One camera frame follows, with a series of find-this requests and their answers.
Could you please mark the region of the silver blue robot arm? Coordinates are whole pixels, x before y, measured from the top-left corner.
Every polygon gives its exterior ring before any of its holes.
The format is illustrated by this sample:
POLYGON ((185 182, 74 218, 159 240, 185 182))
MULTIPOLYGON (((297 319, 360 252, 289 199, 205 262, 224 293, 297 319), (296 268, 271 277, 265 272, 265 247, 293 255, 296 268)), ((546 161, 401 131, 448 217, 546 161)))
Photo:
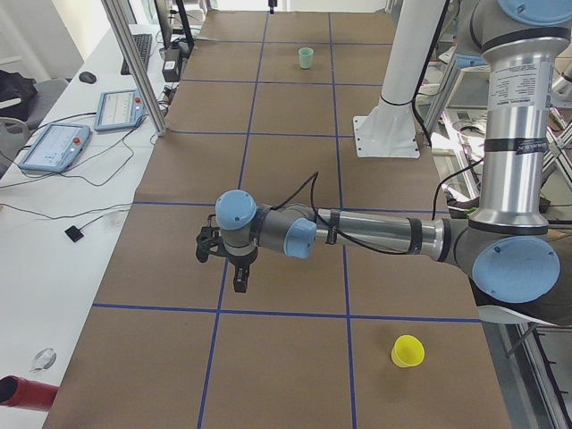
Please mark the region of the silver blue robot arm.
POLYGON ((243 190, 222 194, 196 255, 227 259, 234 288, 248 286, 259 249, 306 258, 314 244, 359 246, 388 256, 426 255, 456 266, 486 321, 571 324, 571 243, 548 239, 540 212, 552 70, 571 36, 568 1, 465 1, 459 60, 491 68, 477 209, 465 219, 399 218, 318 209, 286 200, 260 206, 243 190))

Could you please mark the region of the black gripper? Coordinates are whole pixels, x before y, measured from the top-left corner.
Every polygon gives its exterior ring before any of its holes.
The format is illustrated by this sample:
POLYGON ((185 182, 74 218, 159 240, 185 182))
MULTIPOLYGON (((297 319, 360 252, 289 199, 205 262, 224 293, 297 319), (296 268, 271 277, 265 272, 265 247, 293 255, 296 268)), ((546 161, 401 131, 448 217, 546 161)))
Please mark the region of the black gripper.
POLYGON ((250 246, 248 248, 235 249, 239 254, 229 252, 227 259, 234 266, 233 288, 236 293, 243 293, 248 289, 249 266, 257 260, 258 248, 250 246))

